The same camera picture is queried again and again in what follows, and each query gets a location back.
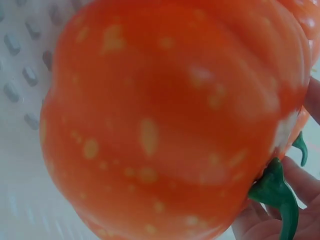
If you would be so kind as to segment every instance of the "glossy surface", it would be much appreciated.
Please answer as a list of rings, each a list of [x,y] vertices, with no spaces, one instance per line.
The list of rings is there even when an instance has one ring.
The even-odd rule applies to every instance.
[[[218,236],[287,144],[308,40],[273,1],[125,2],[96,1],[61,35],[40,123],[48,170],[115,234]]]

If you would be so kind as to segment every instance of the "pumpkin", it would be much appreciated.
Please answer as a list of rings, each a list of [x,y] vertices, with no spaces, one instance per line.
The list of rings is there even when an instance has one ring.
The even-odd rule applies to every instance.
[[[314,32],[288,9],[96,0],[67,24],[40,142],[97,236],[208,240],[230,226],[290,144],[308,88]]]

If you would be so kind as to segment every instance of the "green stem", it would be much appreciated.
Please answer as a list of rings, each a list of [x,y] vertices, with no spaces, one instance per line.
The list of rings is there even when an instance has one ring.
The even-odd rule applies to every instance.
[[[296,140],[294,140],[294,142],[292,143],[292,146],[301,150],[301,152],[302,152],[301,167],[304,167],[306,165],[307,158],[308,158],[308,148],[307,148],[307,145],[304,141],[302,131],[299,133]]]
[[[249,198],[280,211],[282,230],[280,240],[293,240],[298,226],[299,207],[296,198],[284,179],[282,164],[274,158],[263,176],[250,189]]]

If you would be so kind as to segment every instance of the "white textured surface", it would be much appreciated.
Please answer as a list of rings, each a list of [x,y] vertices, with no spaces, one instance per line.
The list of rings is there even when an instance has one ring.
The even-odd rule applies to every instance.
[[[64,23],[89,0],[0,0],[0,240],[96,240],[52,184],[45,169],[37,121],[51,83],[43,61],[52,52]],[[49,9],[55,9],[52,21]],[[40,34],[30,35],[26,21],[36,23]],[[5,39],[14,36],[20,50],[10,53]],[[36,79],[26,81],[26,68]],[[7,94],[12,84],[16,95]],[[25,115],[34,116],[34,120]],[[309,147],[306,169],[320,177],[320,127],[310,120],[304,137]],[[290,156],[300,159],[300,152]],[[228,230],[220,240],[232,240]]]

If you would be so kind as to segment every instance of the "finger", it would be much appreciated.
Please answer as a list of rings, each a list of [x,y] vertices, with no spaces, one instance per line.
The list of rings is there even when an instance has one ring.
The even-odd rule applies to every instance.
[[[281,214],[278,209],[271,206],[266,206],[266,210],[272,218],[282,220]]]
[[[297,197],[308,206],[320,194],[320,182],[287,156],[283,158],[282,165],[286,181]]]
[[[253,201],[252,207],[254,208],[256,214],[258,215],[261,221],[266,221],[271,219],[271,217],[268,215],[266,210],[262,207],[262,205],[259,202]]]
[[[234,220],[232,231],[236,240],[243,239],[244,235],[255,225],[261,223],[253,205],[248,205]]]
[[[320,82],[310,78],[308,91],[304,100],[304,107],[320,125]]]

